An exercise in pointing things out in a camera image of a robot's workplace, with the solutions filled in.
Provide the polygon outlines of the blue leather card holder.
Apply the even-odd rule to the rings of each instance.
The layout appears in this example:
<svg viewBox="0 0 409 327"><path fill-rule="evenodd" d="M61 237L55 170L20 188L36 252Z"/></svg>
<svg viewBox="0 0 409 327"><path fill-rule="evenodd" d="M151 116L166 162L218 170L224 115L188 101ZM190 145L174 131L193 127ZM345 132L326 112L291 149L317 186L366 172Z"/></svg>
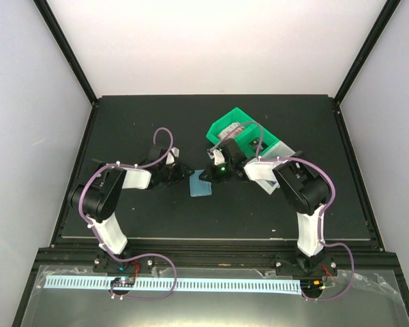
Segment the blue leather card holder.
<svg viewBox="0 0 409 327"><path fill-rule="evenodd" d="M204 170L195 170L189 177L190 196L192 198L205 197L212 195L211 183L200 180L199 176Z"/></svg>

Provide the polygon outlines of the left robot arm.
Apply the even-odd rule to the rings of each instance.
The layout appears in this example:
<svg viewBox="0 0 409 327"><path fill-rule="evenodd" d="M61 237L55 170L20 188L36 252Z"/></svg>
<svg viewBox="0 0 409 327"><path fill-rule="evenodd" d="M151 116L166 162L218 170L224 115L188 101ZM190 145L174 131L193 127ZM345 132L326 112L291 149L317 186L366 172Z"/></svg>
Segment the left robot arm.
<svg viewBox="0 0 409 327"><path fill-rule="evenodd" d="M70 207L94 232L108 263L118 272L127 271L133 262L127 236L115 214L121 192L126 189L158 190L175 185L193 175L194 170L179 159L180 150L153 145L139 163L105 163L94 159L89 180L76 184L67 200Z"/></svg>

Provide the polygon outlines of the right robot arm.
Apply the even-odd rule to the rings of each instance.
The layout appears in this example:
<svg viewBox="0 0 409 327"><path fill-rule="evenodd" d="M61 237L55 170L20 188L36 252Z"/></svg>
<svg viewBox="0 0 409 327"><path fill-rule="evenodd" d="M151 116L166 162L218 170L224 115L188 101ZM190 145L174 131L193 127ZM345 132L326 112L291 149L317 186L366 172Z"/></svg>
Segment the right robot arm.
<svg viewBox="0 0 409 327"><path fill-rule="evenodd" d="M297 256L294 264L313 274L324 257L324 214L335 199L335 188L323 170L301 158L301 153L284 157L247 157L229 138L208 150L210 163L199 175L204 182L254 181L272 183L282 191L297 214Z"/></svg>

